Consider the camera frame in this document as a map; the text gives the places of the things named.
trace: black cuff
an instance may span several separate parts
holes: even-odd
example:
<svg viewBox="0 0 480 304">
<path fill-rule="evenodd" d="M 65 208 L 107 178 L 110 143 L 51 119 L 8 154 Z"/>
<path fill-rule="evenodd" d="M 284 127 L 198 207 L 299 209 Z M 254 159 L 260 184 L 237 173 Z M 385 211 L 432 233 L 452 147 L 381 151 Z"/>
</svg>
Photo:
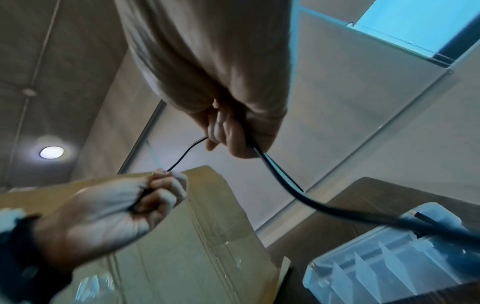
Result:
<svg viewBox="0 0 480 304">
<path fill-rule="evenodd" d="M 42 257 L 32 235 L 32 224 L 38 218 L 29 216 L 19 220 L 1 238 L 0 265 L 5 271 L 0 275 L 0 288 L 15 302 L 49 303 L 72 281 L 72 273 L 53 269 Z"/>
</svg>

